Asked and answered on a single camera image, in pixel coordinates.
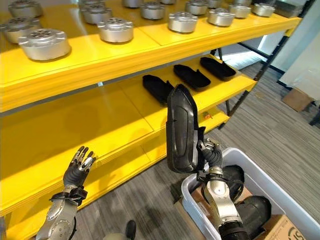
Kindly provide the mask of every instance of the wall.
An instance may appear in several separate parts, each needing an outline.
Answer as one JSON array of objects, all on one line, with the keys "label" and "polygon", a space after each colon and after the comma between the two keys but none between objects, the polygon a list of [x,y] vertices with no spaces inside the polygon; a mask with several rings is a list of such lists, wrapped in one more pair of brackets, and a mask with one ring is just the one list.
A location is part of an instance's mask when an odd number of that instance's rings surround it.
[{"label": "wall", "polygon": [[[308,69],[320,70],[320,32],[280,78],[280,81],[290,86],[301,73]],[[320,88],[320,76],[315,84]]]},{"label": "wall", "polygon": [[[319,32],[320,0],[316,0],[293,35],[272,62],[272,65],[283,71],[287,71]],[[277,32],[264,36],[258,49],[270,54],[282,36],[283,32]]]}]

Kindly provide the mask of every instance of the white plastic bin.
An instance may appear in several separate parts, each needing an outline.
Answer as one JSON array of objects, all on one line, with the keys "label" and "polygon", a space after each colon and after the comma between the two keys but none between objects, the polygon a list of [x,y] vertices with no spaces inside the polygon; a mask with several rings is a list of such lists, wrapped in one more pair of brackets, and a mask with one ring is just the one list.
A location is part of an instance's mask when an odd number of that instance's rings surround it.
[{"label": "white plastic bin", "polygon": [[[253,195],[268,198],[272,205],[272,214],[286,214],[307,240],[320,240],[320,225],[241,150],[233,147],[224,150],[223,165],[240,166],[245,173],[245,187]],[[192,174],[182,182],[182,205],[206,239],[221,240],[217,230],[191,196],[200,184],[196,177],[196,174]]]}]

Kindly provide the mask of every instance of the shelf board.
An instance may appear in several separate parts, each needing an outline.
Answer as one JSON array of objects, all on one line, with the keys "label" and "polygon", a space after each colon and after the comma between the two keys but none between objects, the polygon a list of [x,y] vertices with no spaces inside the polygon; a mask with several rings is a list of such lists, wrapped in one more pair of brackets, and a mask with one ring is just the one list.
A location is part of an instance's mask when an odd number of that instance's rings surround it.
[{"label": "shelf board", "polygon": [[[300,22],[298,17],[273,14],[265,18],[250,14],[247,19],[235,19],[231,27],[217,27],[200,17],[194,33],[178,34],[167,29],[167,17],[155,21],[142,19],[139,9],[124,8],[118,0],[110,0],[107,5],[114,16],[133,21],[132,41],[103,42],[98,29],[85,23],[78,7],[72,4],[47,7],[40,17],[43,27],[66,32],[72,51],[65,57],[32,61],[16,44],[1,37],[4,81],[0,85],[3,93],[0,112],[211,49],[294,29]],[[184,5],[185,1],[178,0],[177,4],[166,6],[166,16],[169,12],[183,11]]]},{"label": "shelf board", "polygon": [[[222,123],[226,123],[230,118],[216,107],[207,110],[206,113],[211,117],[205,119],[203,113],[198,115],[199,126],[205,127],[205,133],[218,127]],[[159,136],[143,143],[141,146],[151,162],[155,163],[165,158],[167,155],[166,132],[162,131]]]},{"label": "shelf board", "polygon": [[[118,6],[118,2],[118,0],[109,0],[107,5],[113,9],[114,6]],[[140,30],[161,46],[182,44],[183,42],[194,41],[204,36],[211,36],[214,37],[214,42],[210,42],[210,44],[215,47],[211,47],[210,49],[216,48],[217,41],[225,41],[223,45],[219,46],[222,47],[230,43],[234,44],[243,40],[277,32],[279,28],[287,28],[289,24],[288,19],[290,19],[275,13],[273,13],[271,17],[260,17],[250,13],[246,19],[235,18],[229,27],[219,27],[208,23],[208,14],[206,14],[197,16],[198,22],[194,32],[180,34],[170,31],[168,29],[168,14],[184,11],[185,5],[186,0],[177,0],[176,4],[165,5],[165,17],[159,20],[142,18],[140,9],[138,8],[123,8],[119,13],[123,18],[127,18],[135,23],[135,26],[139,27]],[[228,8],[228,4],[225,2],[224,7],[226,9]]]},{"label": "shelf board", "polygon": [[[208,110],[208,113],[212,118],[204,119],[202,114],[199,115],[200,125],[206,126],[207,131],[225,123],[229,118],[216,108]],[[147,144],[131,149],[102,167],[92,170],[84,183],[88,195],[80,209],[163,159],[166,156],[165,137],[166,133],[162,131],[161,135]],[[34,236],[45,221],[51,206],[48,199],[60,191],[61,188],[54,189],[8,215],[5,218],[7,239],[26,239]]]},{"label": "shelf board", "polygon": [[81,145],[94,150],[97,168],[153,132],[116,84],[40,104],[1,121],[1,216],[61,187]]},{"label": "shelf board", "polygon": [[[200,113],[245,90],[250,91],[256,84],[256,81],[243,74],[238,74],[230,81],[221,81],[200,65],[199,57],[181,62],[180,64],[189,66],[193,70],[199,69],[211,81],[211,84],[202,91],[195,91],[189,88]],[[142,77],[143,75],[150,74],[160,77],[163,81],[169,81],[173,86],[183,84],[181,79],[174,74],[173,68],[173,65],[167,66],[118,83],[140,114],[156,132],[166,127],[167,108],[161,106],[149,92],[141,87]]]}]

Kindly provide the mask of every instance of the silver metal part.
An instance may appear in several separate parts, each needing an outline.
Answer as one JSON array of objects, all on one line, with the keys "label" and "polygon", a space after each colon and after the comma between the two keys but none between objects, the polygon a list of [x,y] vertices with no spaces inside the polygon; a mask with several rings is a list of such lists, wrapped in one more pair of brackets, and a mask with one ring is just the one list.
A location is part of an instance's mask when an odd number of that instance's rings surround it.
[{"label": "silver metal part", "polygon": [[162,4],[175,4],[176,3],[176,0],[160,0],[160,3]]},{"label": "silver metal part", "polygon": [[251,5],[252,0],[233,0],[234,5],[242,5],[249,7]]},{"label": "silver metal part", "polygon": [[66,55],[71,47],[67,35],[60,30],[39,28],[21,36],[18,43],[32,60],[50,60]]},{"label": "silver metal part", "polygon": [[229,12],[235,14],[235,18],[237,19],[246,19],[251,12],[251,8],[247,6],[230,4]]},{"label": "silver metal part", "polygon": [[208,3],[205,0],[190,0],[185,2],[185,11],[193,15],[206,14]]},{"label": "silver metal part", "polygon": [[88,157],[86,160],[84,160],[81,165],[79,166],[79,170],[80,171],[87,171],[87,170],[90,170],[92,164],[94,163],[94,158],[93,157]]},{"label": "silver metal part", "polygon": [[8,10],[13,17],[35,18],[43,14],[40,3],[33,0],[16,0],[9,4]]},{"label": "silver metal part", "polygon": [[122,0],[122,6],[134,9],[139,8],[143,3],[144,0]]},{"label": "silver metal part", "polygon": [[211,206],[213,225],[217,230],[226,222],[242,222],[229,194],[228,185],[224,181],[209,181],[204,188],[204,196]]},{"label": "silver metal part", "polygon": [[101,5],[105,6],[106,2],[104,0],[79,0],[78,1],[78,5],[79,5],[80,9],[83,9],[86,6],[89,6],[92,4],[101,4]]},{"label": "silver metal part", "polygon": [[18,43],[18,38],[26,36],[30,31],[41,28],[39,19],[31,17],[14,17],[0,25],[0,32],[13,43]]},{"label": "silver metal part", "polygon": [[168,28],[178,33],[192,33],[196,28],[197,21],[198,17],[189,12],[170,13]]},{"label": "silver metal part", "polygon": [[208,23],[220,26],[228,27],[232,24],[235,18],[235,14],[228,12],[227,9],[217,8],[209,10]]},{"label": "silver metal part", "polygon": [[81,12],[88,24],[98,24],[113,16],[111,8],[105,7],[103,4],[87,5],[81,9]]},{"label": "silver metal part", "polygon": [[134,38],[134,25],[131,21],[112,17],[99,22],[97,26],[100,38],[106,42],[123,43]]},{"label": "silver metal part", "polygon": [[[69,185],[64,188],[64,192],[70,192],[76,188]],[[36,235],[36,240],[68,240],[72,228],[73,220],[76,215],[78,204],[72,200],[55,199],[52,200],[44,224]]]},{"label": "silver metal part", "polygon": [[260,17],[271,17],[274,13],[275,8],[273,6],[263,4],[263,3],[256,3],[252,8],[252,12]]},{"label": "silver metal part", "polygon": [[224,172],[222,171],[222,168],[219,166],[212,166],[209,168],[209,173],[211,174],[219,174],[219,175],[223,175]]},{"label": "silver metal part", "polygon": [[156,1],[148,1],[140,6],[141,17],[144,19],[158,20],[165,16],[165,7]]},{"label": "silver metal part", "polygon": [[209,9],[217,9],[221,7],[222,0],[207,0]]}]

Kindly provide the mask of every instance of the black strap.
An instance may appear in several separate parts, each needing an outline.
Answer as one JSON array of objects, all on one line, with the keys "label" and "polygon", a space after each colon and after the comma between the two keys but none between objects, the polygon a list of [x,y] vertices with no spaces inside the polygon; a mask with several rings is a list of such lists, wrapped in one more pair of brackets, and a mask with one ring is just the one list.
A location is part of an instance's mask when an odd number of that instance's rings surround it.
[{"label": "black strap", "polygon": [[76,220],[76,216],[74,216],[73,230],[72,230],[72,233],[71,233],[71,235],[70,235],[70,237],[69,237],[69,240],[71,240],[72,237],[75,235],[75,233],[76,233],[76,231],[77,231],[76,226],[77,226],[77,220]]}]

